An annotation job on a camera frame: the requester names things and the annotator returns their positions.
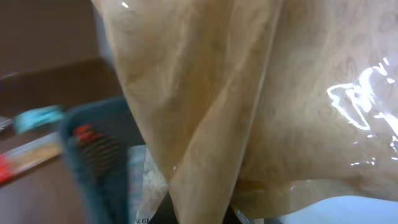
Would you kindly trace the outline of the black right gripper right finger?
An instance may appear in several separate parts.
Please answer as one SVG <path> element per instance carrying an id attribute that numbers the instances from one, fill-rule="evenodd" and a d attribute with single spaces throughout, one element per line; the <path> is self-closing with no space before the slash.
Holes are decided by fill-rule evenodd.
<path id="1" fill-rule="evenodd" d="M 229 205 L 223 218 L 223 224 L 242 224 L 233 208 Z"/>

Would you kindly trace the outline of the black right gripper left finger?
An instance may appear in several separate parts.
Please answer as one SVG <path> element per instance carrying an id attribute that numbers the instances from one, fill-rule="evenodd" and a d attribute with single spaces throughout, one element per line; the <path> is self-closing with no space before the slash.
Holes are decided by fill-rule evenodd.
<path id="1" fill-rule="evenodd" d="M 166 193 L 149 224 L 178 224 L 169 192 Z"/>

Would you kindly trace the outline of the grey plastic basket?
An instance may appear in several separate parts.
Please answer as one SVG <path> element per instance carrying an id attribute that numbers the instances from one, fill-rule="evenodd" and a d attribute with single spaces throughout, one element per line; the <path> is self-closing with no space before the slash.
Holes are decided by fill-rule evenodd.
<path id="1" fill-rule="evenodd" d="M 128 223 L 129 148 L 144 140 L 123 97 L 69 110 L 60 123 L 63 157 L 90 223 Z"/>

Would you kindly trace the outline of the cream paper pouch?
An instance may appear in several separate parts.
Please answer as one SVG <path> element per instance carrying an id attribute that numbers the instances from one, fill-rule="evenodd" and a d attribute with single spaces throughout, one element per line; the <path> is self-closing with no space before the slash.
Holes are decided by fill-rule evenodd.
<path id="1" fill-rule="evenodd" d="M 95 0 L 179 223 L 397 200 L 397 2 Z"/>

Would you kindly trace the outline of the orange spaghetti packet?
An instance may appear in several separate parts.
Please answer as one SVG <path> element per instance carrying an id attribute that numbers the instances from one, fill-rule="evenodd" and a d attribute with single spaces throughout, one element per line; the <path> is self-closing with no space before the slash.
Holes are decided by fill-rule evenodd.
<path id="1" fill-rule="evenodd" d="M 51 133 L 1 153 L 1 185 L 59 156 L 62 148 L 58 134 Z"/>

